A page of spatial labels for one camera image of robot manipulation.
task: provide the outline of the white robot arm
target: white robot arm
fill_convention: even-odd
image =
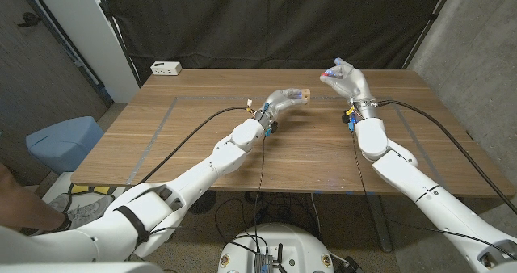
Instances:
[[[456,197],[422,173],[418,162],[407,149],[391,141],[385,134],[383,121],[377,118],[375,99],[370,95],[366,79],[360,70],[341,59],[320,79],[340,95],[350,99],[362,120],[355,125],[359,148],[373,162],[372,167],[384,181],[409,197],[426,216],[443,231],[476,237],[503,248],[515,256],[517,239],[484,222]],[[461,252],[475,272],[488,272],[517,262],[485,243],[445,234]]]
[[[170,237],[189,207],[216,180],[239,168],[254,142],[271,132],[278,112],[308,101],[303,90],[275,91],[253,119],[219,141],[202,162],[167,183],[142,183],[129,189],[103,217],[88,225],[36,237],[0,226],[0,263],[120,262],[133,252],[147,256]]]

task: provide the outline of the black band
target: black band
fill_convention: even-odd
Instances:
[[[149,240],[149,232],[145,230],[144,223],[141,222],[138,216],[131,209],[126,206],[121,206],[115,210],[122,213],[137,231],[138,239],[135,248],[137,248],[141,243]]]

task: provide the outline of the black backdrop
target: black backdrop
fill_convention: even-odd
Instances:
[[[107,0],[142,81],[183,68],[400,69],[438,0]]]

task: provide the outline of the power strip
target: power strip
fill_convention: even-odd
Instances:
[[[156,61],[151,66],[154,75],[178,75],[181,71],[179,62]]]

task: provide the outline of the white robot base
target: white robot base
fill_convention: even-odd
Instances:
[[[256,250],[254,233],[255,228],[249,228],[245,232],[239,233],[232,242]],[[328,249],[315,236],[303,229],[294,225],[272,223],[258,225],[257,235],[261,255],[255,255],[230,242],[222,250],[217,272],[334,272]]]

